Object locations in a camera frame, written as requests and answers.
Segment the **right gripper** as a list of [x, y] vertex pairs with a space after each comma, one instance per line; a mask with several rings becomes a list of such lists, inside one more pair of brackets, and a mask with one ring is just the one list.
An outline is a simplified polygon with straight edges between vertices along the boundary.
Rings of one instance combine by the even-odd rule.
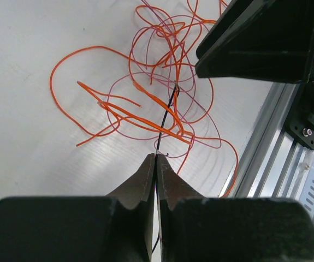
[[314, 87], [314, 1], [231, 1], [196, 55], [199, 78]]

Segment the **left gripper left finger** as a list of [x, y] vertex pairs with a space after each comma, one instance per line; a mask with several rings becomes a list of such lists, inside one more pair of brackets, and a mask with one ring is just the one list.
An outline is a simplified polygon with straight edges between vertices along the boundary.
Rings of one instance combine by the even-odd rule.
[[150, 261], [155, 156], [105, 196], [0, 200], [0, 261]]

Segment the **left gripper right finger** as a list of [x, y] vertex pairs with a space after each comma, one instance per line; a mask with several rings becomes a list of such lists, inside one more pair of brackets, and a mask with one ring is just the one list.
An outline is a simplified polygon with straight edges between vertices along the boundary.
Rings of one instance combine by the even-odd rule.
[[314, 261], [314, 224], [289, 198], [207, 198], [156, 158], [162, 261]]

